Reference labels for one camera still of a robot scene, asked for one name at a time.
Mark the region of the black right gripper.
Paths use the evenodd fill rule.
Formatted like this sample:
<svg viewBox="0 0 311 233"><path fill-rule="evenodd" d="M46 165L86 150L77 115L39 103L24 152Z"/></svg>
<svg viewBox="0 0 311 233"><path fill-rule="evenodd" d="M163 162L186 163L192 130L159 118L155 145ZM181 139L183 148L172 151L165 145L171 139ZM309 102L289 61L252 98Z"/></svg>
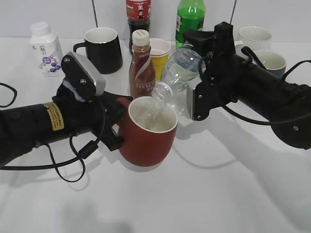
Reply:
<svg viewBox="0 0 311 233"><path fill-rule="evenodd" d="M189 29L183 36L200 56L197 65L199 78L209 103L236 103L238 71L234 65L240 58L236 55L233 25L224 21L213 31Z"/></svg>

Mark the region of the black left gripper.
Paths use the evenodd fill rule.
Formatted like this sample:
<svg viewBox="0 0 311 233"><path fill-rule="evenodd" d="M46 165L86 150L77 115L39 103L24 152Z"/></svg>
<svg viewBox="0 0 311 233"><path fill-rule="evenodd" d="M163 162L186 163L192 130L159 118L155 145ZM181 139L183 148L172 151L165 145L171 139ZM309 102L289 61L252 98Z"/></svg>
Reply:
<svg viewBox="0 0 311 233"><path fill-rule="evenodd" d="M132 101L130 96L104 92L91 102L79 102L64 85L60 85L52 101L61 111L68 137L88 132L93 133L110 151L118 150L124 142L117 136L112 126L118 123L127 112L119 100Z"/></svg>

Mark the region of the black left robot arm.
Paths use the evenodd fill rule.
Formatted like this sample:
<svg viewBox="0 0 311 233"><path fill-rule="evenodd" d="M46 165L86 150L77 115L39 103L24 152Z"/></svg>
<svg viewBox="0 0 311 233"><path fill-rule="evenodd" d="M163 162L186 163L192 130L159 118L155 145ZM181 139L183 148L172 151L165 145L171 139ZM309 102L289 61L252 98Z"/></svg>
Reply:
<svg viewBox="0 0 311 233"><path fill-rule="evenodd" d="M79 102L74 94L60 85L48 107L35 104L11 108L0 113L0 167L32 151L33 148L71 136L93 133L110 151L121 147L123 139L112 126L127 113L120 100L130 97L104 92L91 102Z"/></svg>

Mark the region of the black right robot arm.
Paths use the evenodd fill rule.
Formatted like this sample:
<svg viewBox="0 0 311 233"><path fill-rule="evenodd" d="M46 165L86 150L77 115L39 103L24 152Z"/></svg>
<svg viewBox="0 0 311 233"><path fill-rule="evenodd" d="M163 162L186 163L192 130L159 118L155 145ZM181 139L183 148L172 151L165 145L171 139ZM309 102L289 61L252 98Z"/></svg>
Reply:
<svg viewBox="0 0 311 233"><path fill-rule="evenodd" d="M185 40L199 53L198 77L187 86L187 109L194 121L222 107L256 125L270 126L289 146L311 147L311 88L288 83L270 73L247 46L236 54L233 26L217 24L213 31L188 30Z"/></svg>

